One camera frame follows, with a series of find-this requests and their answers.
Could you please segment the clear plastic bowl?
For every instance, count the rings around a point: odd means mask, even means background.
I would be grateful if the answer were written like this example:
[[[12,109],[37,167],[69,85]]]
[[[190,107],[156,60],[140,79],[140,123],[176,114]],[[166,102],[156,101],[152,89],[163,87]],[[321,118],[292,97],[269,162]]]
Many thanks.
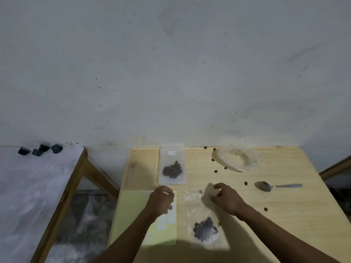
[[[230,168],[241,172],[250,172],[259,166],[256,152],[239,145],[227,145],[218,149],[219,159]]]

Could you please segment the clear labelled plastic bag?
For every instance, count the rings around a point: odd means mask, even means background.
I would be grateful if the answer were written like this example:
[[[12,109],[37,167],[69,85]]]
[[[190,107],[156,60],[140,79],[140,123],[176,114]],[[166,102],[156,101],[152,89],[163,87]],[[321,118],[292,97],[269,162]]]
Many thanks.
[[[163,168],[178,161],[183,170],[183,174],[177,179],[166,177],[162,174]],[[186,184],[186,151],[182,143],[166,144],[160,147],[158,162],[157,181],[160,185]]]

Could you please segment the scattered coffee beans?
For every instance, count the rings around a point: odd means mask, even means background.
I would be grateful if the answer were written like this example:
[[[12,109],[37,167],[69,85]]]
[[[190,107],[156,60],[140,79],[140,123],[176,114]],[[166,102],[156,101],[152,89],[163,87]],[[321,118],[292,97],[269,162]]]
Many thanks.
[[[215,184],[223,183],[236,190],[239,196],[249,205],[256,209],[263,209],[262,202],[265,200],[264,192],[259,189],[260,183],[254,180],[252,174],[228,167],[218,156],[218,149],[203,147],[200,152],[206,156],[199,166],[201,167],[201,181],[206,183],[201,198],[204,205],[214,209],[212,196],[220,192],[213,188]]]

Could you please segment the person's left forearm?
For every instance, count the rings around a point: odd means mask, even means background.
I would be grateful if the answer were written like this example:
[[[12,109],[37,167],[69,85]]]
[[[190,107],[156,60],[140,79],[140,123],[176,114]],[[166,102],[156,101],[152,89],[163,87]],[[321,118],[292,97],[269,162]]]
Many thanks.
[[[133,263],[152,223],[160,216],[147,208],[131,225],[92,263]]]

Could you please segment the person's right forearm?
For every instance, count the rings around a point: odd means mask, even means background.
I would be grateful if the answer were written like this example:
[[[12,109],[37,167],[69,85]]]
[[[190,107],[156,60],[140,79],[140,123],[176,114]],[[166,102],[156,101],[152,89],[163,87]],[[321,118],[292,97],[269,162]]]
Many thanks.
[[[280,263],[340,263],[287,232],[246,203],[236,205],[235,213]]]

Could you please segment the wooden furniture frame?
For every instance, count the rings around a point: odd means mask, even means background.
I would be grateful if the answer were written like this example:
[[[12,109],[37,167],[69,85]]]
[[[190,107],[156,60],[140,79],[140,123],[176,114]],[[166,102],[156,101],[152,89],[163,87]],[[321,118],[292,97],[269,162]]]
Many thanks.
[[[351,155],[319,173],[323,181],[351,168]]]

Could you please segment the metal spoon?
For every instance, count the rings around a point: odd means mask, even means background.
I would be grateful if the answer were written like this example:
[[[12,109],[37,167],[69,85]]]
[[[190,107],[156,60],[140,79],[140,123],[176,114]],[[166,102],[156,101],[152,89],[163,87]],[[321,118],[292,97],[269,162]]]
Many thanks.
[[[284,184],[284,185],[272,186],[265,181],[258,181],[255,183],[255,187],[265,192],[271,192],[272,189],[276,189],[276,188],[300,188],[300,187],[303,187],[303,185],[302,184]]]

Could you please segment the person's left hand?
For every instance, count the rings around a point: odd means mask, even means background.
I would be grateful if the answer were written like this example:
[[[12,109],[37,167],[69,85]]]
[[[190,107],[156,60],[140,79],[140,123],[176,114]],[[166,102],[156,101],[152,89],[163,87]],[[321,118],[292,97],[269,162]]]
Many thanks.
[[[144,210],[153,221],[163,215],[161,214],[161,186],[150,194]]]

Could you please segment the person's right hand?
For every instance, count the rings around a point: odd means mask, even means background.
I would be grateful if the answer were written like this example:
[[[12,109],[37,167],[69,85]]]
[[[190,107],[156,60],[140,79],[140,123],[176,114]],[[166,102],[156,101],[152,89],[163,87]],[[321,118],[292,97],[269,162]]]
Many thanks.
[[[214,184],[212,188],[218,190],[215,195],[221,196],[221,206],[219,207],[224,212],[236,217],[240,217],[243,214],[247,204],[235,189],[222,182]]]

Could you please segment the white-topped wooden side table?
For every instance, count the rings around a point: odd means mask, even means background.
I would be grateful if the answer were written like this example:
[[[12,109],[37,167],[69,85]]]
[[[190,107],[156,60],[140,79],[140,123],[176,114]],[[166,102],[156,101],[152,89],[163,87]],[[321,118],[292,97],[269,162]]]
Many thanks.
[[[0,147],[0,263],[45,263],[82,176],[118,199],[87,149],[21,155]]]

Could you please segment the pile of dark coffee beans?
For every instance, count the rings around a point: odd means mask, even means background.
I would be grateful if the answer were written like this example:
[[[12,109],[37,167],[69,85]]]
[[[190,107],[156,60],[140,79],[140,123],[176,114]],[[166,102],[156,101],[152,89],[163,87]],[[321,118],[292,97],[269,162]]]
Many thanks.
[[[175,161],[174,164],[165,166],[163,168],[162,174],[166,177],[177,179],[183,174],[182,166],[178,161]]]
[[[214,226],[211,217],[207,217],[204,221],[196,222],[194,224],[193,232],[196,239],[207,243],[211,243],[218,235],[218,230]]]

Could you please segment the yellow sticker sheet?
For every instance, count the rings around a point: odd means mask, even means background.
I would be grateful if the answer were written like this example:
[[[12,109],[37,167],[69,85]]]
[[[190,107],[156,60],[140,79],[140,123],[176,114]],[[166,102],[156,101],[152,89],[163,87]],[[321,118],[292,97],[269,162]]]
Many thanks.
[[[156,219],[149,227],[141,247],[175,245],[177,242],[177,192],[174,192],[172,210]],[[152,190],[123,190],[118,198],[108,246],[111,245],[137,218]]]

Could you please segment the light wooden table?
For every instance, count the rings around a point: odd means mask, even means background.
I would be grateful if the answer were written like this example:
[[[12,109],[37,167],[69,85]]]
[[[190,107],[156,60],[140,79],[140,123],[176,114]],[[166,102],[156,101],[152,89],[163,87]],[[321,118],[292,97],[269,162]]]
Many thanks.
[[[170,185],[177,195],[177,242],[141,248],[135,263],[278,263],[276,257],[242,221],[229,222],[230,250],[190,247],[183,193],[204,189],[199,164],[201,148],[186,149],[187,183]],[[351,224],[330,194],[308,157],[299,147],[254,148],[260,165],[251,172],[255,181],[272,186],[302,184],[264,192],[263,209],[256,209],[289,233],[342,263],[351,263]]]

